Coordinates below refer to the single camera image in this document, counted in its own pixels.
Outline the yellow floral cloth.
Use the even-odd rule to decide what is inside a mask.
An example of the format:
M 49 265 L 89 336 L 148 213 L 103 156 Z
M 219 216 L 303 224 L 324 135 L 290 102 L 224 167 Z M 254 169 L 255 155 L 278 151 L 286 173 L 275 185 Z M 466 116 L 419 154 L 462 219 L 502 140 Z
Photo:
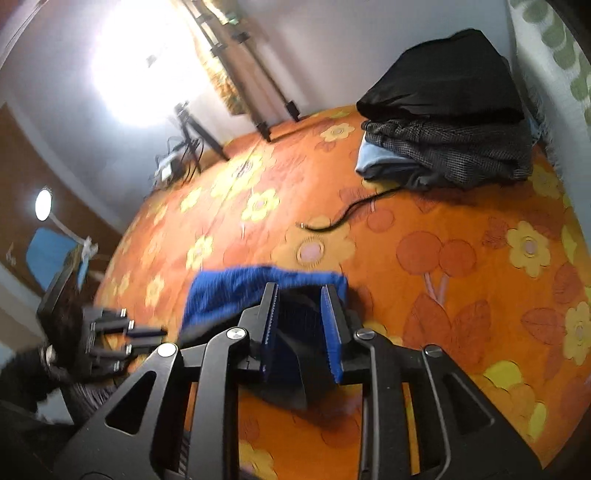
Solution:
M 228 22 L 228 17 L 215 6 L 215 1 L 193 1 L 192 4 L 200 14 L 204 12 L 207 19 L 211 20 L 213 27 L 205 22 L 201 26 L 204 27 L 205 32 L 211 37 L 214 44 L 220 44 L 225 35 L 222 26 Z M 239 96 L 238 89 L 236 89 L 235 83 L 232 82 L 228 72 L 222 66 L 221 60 L 211 53 L 211 45 L 209 45 L 204 33 L 195 27 L 193 29 L 193 38 L 197 58 L 201 66 L 204 67 L 211 86 L 218 98 L 221 99 L 226 110 L 228 110 L 228 113 L 232 116 L 245 115 L 247 113 L 245 102 Z

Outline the black small tripod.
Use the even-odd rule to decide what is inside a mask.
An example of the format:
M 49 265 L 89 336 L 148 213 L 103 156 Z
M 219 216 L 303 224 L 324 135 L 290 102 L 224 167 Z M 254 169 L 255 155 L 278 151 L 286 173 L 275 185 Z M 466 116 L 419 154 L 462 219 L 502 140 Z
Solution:
M 224 161 L 228 161 L 229 157 L 224 152 L 221 143 L 219 143 L 214 136 L 209 133 L 204 126 L 202 126 L 197 119 L 188 110 L 188 103 L 177 104 L 174 107 L 176 118 L 179 122 L 180 132 L 183 138 L 183 144 L 190 152 L 193 165 L 197 168 L 197 172 L 201 173 L 200 158 L 201 153 L 197 152 L 197 147 L 208 146 L 218 157 Z

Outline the white power strip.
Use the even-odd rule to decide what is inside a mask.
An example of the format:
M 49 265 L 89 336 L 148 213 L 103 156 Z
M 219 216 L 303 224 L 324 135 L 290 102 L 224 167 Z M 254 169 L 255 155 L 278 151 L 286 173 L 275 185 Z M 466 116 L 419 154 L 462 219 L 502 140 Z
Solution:
M 179 179 L 185 167 L 179 155 L 171 154 L 158 162 L 154 179 L 159 182 L 169 182 Z

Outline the green striped white pillow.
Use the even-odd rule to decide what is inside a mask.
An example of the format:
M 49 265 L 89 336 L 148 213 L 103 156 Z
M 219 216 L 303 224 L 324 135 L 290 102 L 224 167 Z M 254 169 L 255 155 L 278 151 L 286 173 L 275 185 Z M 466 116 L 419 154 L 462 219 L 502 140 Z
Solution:
M 509 1 L 516 60 L 549 158 L 590 234 L 590 61 L 546 1 Z

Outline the black folded garment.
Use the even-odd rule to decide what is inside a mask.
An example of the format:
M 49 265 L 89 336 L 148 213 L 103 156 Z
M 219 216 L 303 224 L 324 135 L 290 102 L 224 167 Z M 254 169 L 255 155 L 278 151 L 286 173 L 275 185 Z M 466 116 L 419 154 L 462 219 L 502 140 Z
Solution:
M 422 118 L 474 126 L 525 119 L 508 61 L 476 29 L 406 50 L 356 110 L 376 122 Z

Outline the orange floral bedsheet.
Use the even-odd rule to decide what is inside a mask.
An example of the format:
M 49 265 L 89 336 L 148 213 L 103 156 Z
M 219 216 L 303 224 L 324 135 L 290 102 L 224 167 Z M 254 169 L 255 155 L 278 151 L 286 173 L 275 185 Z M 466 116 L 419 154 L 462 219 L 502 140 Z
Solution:
M 514 185 L 394 192 L 356 174 L 361 125 L 342 108 L 229 142 L 144 202 L 96 303 L 176 334 L 201 272 L 341 273 L 363 323 L 442 345 L 550 463 L 590 404 L 590 256 L 544 145 Z

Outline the bronze large tripod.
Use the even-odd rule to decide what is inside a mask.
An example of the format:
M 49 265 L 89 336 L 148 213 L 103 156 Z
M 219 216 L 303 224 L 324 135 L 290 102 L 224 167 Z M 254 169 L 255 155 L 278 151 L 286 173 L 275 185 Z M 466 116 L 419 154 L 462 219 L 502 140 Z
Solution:
M 274 79 L 256 49 L 238 5 L 233 1 L 184 1 L 211 56 L 221 64 L 225 78 L 235 88 L 245 115 L 266 142 L 271 141 L 266 113 L 281 106 L 291 120 L 300 121 L 301 112 Z

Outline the blue striped pants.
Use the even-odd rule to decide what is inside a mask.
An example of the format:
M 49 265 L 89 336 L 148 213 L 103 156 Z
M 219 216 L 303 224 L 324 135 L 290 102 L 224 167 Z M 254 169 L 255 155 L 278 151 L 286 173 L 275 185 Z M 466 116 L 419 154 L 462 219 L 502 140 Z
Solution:
M 342 378 L 342 317 L 348 280 L 335 272 L 273 266 L 204 271 L 187 296 L 180 347 L 207 343 L 231 327 L 249 333 L 246 379 L 253 393 L 281 408 L 315 407 Z

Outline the grey tweed folded garment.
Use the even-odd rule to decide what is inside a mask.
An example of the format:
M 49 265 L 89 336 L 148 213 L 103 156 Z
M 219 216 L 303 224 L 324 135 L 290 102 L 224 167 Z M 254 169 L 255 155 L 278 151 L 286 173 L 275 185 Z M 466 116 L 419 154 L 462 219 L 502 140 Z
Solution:
M 493 182 L 527 179 L 533 170 L 529 127 L 454 126 L 422 120 L 367 120 L 363 137 L 415 160 L 438 175 L 436 185 L 472 189 Z

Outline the light blue folded garment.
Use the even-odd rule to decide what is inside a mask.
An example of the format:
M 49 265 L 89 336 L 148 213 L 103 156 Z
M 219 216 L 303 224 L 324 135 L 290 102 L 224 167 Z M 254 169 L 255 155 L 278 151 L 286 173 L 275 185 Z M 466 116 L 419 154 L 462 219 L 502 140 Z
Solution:
M 409 190 L 422 190 L 440 180 L 437 174 L 415 160 L 374 145 L 363 137 L 356 174 L 367 181 L 394 181 Z

